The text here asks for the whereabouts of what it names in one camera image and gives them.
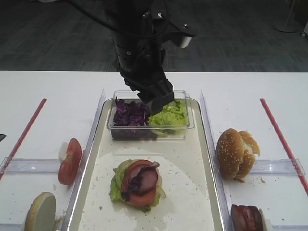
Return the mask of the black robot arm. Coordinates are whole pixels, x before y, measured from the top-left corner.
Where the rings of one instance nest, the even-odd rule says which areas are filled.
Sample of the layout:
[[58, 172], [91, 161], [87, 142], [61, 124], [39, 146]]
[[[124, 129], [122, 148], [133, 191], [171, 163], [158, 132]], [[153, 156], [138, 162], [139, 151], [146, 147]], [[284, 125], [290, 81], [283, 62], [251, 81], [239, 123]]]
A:
[[169, 23], [155, 26], [152, 0], [104, 0], [106, 21], [85, 10], [76, 1], [69, 3], [93, 21], [110, 29], [116, 53], [116, 68], [152, 115], [174, 100], [172, 84], [163, 71], [162, 34]]

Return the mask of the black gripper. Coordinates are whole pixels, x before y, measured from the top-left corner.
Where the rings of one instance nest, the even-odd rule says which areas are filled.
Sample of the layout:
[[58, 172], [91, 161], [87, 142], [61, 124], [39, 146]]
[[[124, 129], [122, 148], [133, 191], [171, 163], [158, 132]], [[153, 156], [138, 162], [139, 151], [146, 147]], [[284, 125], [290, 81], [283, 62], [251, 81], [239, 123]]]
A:
[[167, 80], [162, 67], [164, 48], [119, 48], [119, 72], [125, 84], [149, 104], [151, 115], [160, 113], [163, 106], [174, 101], [173, 85]]

